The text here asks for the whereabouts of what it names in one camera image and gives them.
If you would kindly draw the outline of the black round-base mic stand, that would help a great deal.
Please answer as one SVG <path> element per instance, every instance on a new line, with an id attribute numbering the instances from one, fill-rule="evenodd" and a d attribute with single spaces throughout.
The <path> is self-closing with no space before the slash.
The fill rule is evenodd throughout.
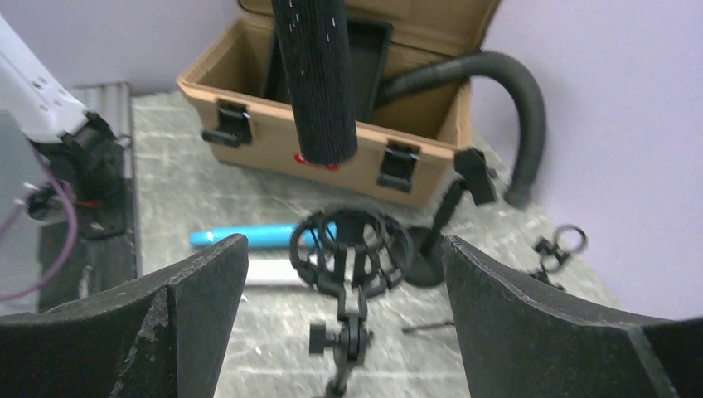
<path id="1" fill-rule="evenodd" d="M 433 288 L 445 281 L 442 263 L 444 240 L 442 229 L 449 223 L 463 195 L 470 193 L 477 206 L 497 199 L 490 167 L 485 155 L 477 149 L 456 153 L 453 159 L 456 177 L 448 185 L 429 227 L 413 226 L 409 233 L 417 246 L 413 264 L 405 272 L 405 281 L 418 288 Z"/>

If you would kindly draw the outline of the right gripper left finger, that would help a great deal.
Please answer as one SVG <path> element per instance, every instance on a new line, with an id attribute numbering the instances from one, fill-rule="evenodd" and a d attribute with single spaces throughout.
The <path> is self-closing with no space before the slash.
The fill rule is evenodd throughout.
<path id="1" fill-rule="evenodd" d="M 48 312 L 2 317 L 2 396 L 213 396 L 248 265 L 248 241 L 233 235 Z"/>

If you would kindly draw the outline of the black tripod stand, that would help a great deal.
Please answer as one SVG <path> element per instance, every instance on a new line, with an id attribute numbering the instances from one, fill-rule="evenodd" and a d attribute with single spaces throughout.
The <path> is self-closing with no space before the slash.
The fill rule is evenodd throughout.
<path id="1" fill-rule="evenodd" d="M 560 245 L 560 238 L 567 232 L 576 232 L 580 236 L 580 242 L 576 246 L 566 249 Z M 532 249 L 538 254 L 539 268 L 529 275 L 544 284 L 564 292 L 565 287 L 550 280 L 551 274 L 559 273 L 571 259 L 586 250 L 589 243 L 588 236 L 580 227 L 573 224 L 557 226 L 551 240 L 541 236 Z"/>
<path id="2" fill-rule="evenodd" d="M 324 323 L 309 328 L 310 354 L 330 350 L 334 357 L 326 397 L 343 397 L 366 360 L 374 339 L 366 326 L 369 301 L 406 282 L 417 252 L 410 228 L 371 208 L 330 206 L 302 219 L 291 236 L 289 259 L 300 279 L 337 302 L 339 331 Z"/>

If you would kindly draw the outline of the black glitter microphone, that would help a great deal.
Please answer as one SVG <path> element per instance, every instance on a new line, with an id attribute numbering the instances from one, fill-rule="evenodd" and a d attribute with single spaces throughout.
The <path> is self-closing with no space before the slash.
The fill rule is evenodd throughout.
<path id="1" fill-rule="evenodd" d="M 340 165 L 357 152 L 345 4 L 271 5 L 300 153 L 314 165 Z"/>

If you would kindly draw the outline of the white microphone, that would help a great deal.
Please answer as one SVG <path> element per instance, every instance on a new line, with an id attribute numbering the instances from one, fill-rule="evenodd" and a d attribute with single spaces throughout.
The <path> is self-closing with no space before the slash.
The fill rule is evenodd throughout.
<path id="1" fill-rule="evenodd" d="M 286 259 L 252 259 L 246 275 L 246 286 L 306 286 L 297 270 Z"/>

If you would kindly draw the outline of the cyan blue microphone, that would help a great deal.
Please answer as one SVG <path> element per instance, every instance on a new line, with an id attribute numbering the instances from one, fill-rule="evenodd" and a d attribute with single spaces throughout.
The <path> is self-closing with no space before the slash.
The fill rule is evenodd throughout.
<path id="1" fill-rule="evenodd" d="M 247 237 L 251 249 L 287 248 L 296 227 L 296 224 L 216 227 L 191 233 L 189 242 L 194 247 L 205 247 L 230 235 L 240 234 Z"/>

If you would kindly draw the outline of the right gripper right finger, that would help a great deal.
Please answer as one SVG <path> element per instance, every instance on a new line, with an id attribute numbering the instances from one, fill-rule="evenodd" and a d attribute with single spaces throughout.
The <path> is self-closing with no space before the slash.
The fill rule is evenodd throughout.
<path id="1" fill-rule="evenodd" d="M 699 397 L 702 320 L 654 318 L 560 291 L 444 240 L 473 397 Z"/>

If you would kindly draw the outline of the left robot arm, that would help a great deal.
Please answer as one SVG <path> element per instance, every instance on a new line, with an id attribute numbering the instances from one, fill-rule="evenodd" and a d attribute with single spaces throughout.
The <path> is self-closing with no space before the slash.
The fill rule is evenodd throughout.
<path id="1" fill-rule="evenodd" d="M 62 86 L 6 20 L 1 109 L 71 185 L 80 206 L 112 211 L 124 204 L 123 149 L 108 122 Z"/>

